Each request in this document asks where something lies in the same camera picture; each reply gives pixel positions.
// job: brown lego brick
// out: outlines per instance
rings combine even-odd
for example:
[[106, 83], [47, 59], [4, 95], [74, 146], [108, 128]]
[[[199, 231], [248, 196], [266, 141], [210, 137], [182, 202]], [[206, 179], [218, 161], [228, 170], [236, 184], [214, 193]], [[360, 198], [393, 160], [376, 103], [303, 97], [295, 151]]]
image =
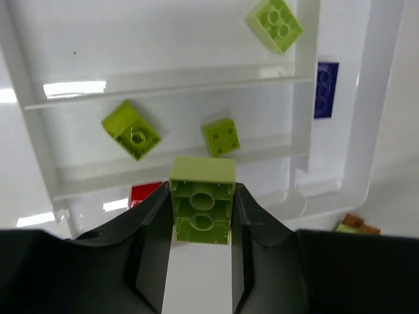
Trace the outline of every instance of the brown lego brick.
[[365, 220], [359, 216], [346, 214], [345, 219], [342, 221], [342, 224], [352, 228], [360, 228], [364, 225]]
[[358, 232], [361, 234], [381, 234], [381, 230], [372, 226], [368, 226], [367, 224], [363, 224], [359, 229]]

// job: white plastic tray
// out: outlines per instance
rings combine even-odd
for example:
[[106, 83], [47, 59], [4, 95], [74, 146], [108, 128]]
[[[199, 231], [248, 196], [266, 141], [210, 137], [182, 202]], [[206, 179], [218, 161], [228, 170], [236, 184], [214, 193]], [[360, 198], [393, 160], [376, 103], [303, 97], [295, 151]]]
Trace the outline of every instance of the white plastic tray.
[[[403, 3], [287, 2], [304, 33], [279, 56], [244, 22], [257, 0], [0, 0], [5, 63], [56, 217], [66, 213], [73, 236], [105, 221], [104, 199], [167, 179], [175, 156], [207, 156], [200, 125], [224, 116], [242, 146], [226, 156], [237, 180], [275, 217], [363, 203]], [[313, 121], [318, 59], [340, 69], [332, 119]], [[86, 81], [106, 89], [65, 99], [43, 90]], [[100, 124], [127, 98], [163, 137], [140, 162]], [[86, 204], [100, 208], [92, 222], [81, 222]]]

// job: lime green lego brick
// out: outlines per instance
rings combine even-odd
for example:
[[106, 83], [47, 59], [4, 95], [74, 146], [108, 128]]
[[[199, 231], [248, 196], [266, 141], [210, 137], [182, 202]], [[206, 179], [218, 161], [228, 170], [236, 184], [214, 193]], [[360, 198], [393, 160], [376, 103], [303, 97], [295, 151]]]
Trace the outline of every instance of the lime green lego brick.
[[169, 183], [176, 239], [228, 244], [236, 161], [177, 157]]
[[339, 224], [336, 231], [346, 232], [346, 233], [349, 233], [349, 234], [357, 234], [358, 233], [358, 230], [356, 228], [345, 226], [344, 224]]
[[224, 118], [201, 127], [209, 154], [213, 157], [240, 148], [234, 121]]
[[157, 132], [132, 108], [129, 100], [103, 120], [102, 126], [136, 160], [161, 141]]
[[274, 52], [284, 54], [302, 34], [302, 27], [284, 0], [263, 0], [246, 22], [259, 40]]

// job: blue lego brick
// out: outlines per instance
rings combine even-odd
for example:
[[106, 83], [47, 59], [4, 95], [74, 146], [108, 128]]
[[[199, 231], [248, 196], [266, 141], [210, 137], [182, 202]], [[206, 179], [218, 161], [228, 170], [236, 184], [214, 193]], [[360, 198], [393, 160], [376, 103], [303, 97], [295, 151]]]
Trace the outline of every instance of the blue lego brick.
[[316, 106], [314, 118], [331, 118], [339, 63], [319, 62], [317, 72]]

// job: red lego brick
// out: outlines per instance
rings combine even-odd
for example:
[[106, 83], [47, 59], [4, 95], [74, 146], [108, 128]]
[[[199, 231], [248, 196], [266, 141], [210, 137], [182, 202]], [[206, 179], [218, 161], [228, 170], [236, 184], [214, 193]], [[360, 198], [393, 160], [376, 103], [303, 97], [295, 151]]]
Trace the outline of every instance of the red lego brick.
[[147, 183], [143, 185], [135, 185], [131, 188], [130, 208], [140, 204], [151, 193], [153, 193], [162, 182]]

